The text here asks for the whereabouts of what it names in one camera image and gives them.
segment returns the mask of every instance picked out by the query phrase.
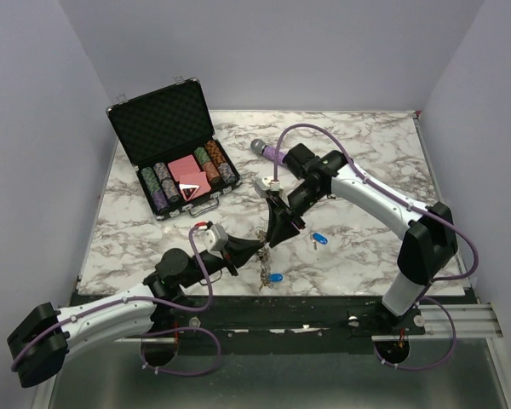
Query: case lid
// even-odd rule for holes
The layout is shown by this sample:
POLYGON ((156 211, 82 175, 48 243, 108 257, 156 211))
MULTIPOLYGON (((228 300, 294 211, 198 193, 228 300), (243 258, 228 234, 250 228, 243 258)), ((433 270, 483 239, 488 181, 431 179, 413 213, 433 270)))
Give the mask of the case lid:
POLYGON ((196 78, 114 105, 106 113, 135 165, 214 134, 196 78))

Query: stack of poker chips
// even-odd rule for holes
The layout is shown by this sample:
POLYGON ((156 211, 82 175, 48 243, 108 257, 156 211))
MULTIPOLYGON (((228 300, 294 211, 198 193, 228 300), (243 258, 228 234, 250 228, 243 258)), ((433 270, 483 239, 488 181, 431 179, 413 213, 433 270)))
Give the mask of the stack of poker chips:
POLYGON ((157 212, 160 213, 162 210, 167 209, 169 204, 167 203, 167 199, 164 197, 163 189, 161 189, 159 181, 157 180, 157 177, 155 177, 152 168, 142 169, 141 174, 144 182, 146 183, 147 190, 152 195, 152 200, 157 212))
POLYGON ((215 143, 215 141, 208 141, 204 147, 206 147, 206 150, 208 151, 212 162, 214 162, 214 165, 218 167, 218 171, 220 172, 221 177, 223 177, 225 183, 234 183, 237 180, 237 177, 233 173, 231 166, 229 166, 223 157, 218 144, 215 143))
POLYGON ((203 167, 204 173, 206 173, 206 178, 210 182, 210 185, 219 183, 221 178, 220 174, 218 173, 218 169, 215 168, 214 164, 210 160, 210 156, 208 156, 208 153, 204 150, 204 148, 198 147, 195 149, 194 153, 195 158, 197 158, 197 161, 203 167))
POLYGON ((170 203, 176 203, 180 200, 180 194, 176 189, 167 166, 163 162, 159 162, 153 166, 153 170, 155 170, 155 174, 157 175, 159 182, 161 182, 161 186, 163 187, 164 195, 167 197, 167 200, 170 203))

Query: metal chain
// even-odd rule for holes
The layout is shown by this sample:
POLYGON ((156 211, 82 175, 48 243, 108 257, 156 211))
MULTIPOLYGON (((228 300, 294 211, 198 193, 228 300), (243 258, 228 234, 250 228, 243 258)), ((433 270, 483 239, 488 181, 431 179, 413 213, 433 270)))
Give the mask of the metal chain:
MULTIPOLYGON (((265 235, 266 235, 265 230, 258 229, 257 238, 260 241, 265 240, 265 235)), ((259 286, 259 291, 261 291, 263 287, 273 288, 273 284, 269 280, 269 275, 271 274, 271 266, 269 265, 270 251, 268 245, 265 245, 263 248, 258 250, 257 256, 259 257, 259 261, 261 262, 260 270, 261 284, 259 286)))

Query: gray floor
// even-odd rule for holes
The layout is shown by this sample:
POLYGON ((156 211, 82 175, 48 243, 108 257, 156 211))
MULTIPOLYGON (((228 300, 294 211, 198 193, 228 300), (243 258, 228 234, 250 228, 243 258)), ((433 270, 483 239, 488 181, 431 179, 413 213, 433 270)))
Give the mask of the gray floor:
MULTIPOLYGON (((412 365, 439 357, 448 342, 414 344, 412 365)), ((461 341, 452 359, 429 372, 399 372, 371 355, 227 356, 206 377, 142 371, 137 343, 113 343, 67 364, 53 408, 506 408, 485 340, 461 341)), ((209 357, 178 357, 176 369, 209 357)))

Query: microphone head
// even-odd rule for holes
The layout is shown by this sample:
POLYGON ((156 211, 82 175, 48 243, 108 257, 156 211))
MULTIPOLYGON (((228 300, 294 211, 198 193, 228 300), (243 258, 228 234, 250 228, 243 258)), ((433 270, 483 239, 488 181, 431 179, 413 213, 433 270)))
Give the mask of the microphone head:
POLYGON ((252 152, 259 156, 263 154, 263 151, 265 150, 266 147, 267 144, 261 139, 254 139, 250 143, 250 149, 252 150, 252 152))

